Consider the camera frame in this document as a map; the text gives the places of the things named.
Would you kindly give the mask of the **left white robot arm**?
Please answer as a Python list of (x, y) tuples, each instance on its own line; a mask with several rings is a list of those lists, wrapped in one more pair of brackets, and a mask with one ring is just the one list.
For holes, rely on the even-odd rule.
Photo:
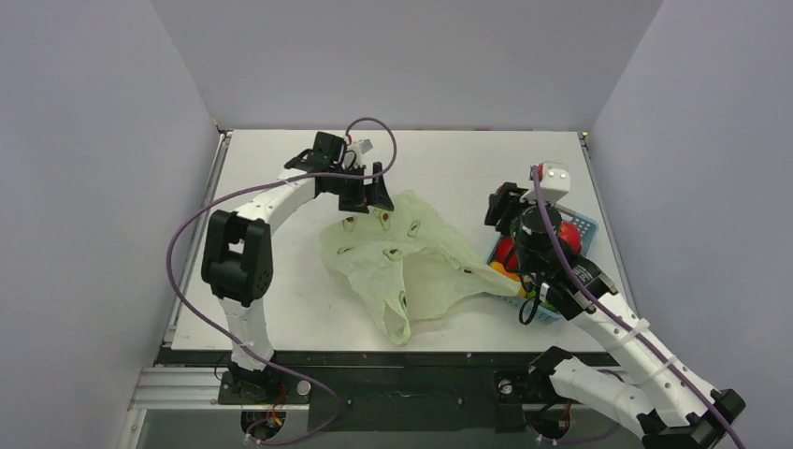
[(236, 337), (231, 376), (242, 381), (254, 401), (267, 402), (279, 389), (279, 376), (267, 366), (274, 348), (262, 304), (274, 275), (272, 237), (301, 206), (322, 194), (335, 196), (339, 210), (354, 216), (373, 208), (393, 210), (382, 163), (365, 163), (372, 148), (367, 139), (319, 132), (310, 148), (285, 163), (273, 187), (234, 210), (209, 216), (201, 278), (219, 299), (228, 331)]

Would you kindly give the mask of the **red fake apple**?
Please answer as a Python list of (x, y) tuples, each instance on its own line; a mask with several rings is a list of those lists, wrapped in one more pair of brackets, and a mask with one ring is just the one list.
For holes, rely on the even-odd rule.
[(565, 253), (582, 253), (583, 241), (581, 232), (574, 224), (567, 221), (562, 221), (558, 228), (557, 237)]
[(510, 237), (502, 237), (496, 246), (494, 253), (494, 260), (499, 262), (508, 271), (516, 271), (518, 269), (518, 260), (514, 241)]

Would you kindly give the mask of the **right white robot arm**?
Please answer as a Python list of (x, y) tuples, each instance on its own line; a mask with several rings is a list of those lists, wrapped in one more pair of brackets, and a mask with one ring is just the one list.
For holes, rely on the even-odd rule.
[(534, 311), (548, 305), (594, 339), (628, 375), (624, 383), (552, 346), (527, 375), (537, 398), (579, 402), (635, 434), (645, 448), (714, 448), (734, 428), (744, 399), (700, 378), (628, 305), (613, 280), (559, 237), (549, 191), (505, 182), (488, 198), (484, 223), (512, 239), (507, 254)]

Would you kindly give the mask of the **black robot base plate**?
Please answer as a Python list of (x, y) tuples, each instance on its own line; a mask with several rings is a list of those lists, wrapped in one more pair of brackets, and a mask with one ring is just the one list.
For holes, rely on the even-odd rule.
[(326, 431), (516, 432), (539, 414), (562, 426), (570, 402), (534, 379), (532, 353), (278, 351), (259, 375), (235, 368), (227, 351), (163, 349), (141, 372), (140, 408), (238, 411), (260, 435)]

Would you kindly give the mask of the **pale green plastic bag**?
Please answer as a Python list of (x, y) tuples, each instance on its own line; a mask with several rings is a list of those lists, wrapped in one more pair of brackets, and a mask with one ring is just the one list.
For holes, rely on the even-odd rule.
[(348, 214), (319, 237), (325, 268), (360, 298), (393, 344), (407, 344), (412, 323), (440, 319), (466, 297), (519, 294), (519, 282), (491, 268), (412, 190), (393, 203), (392, 211)]

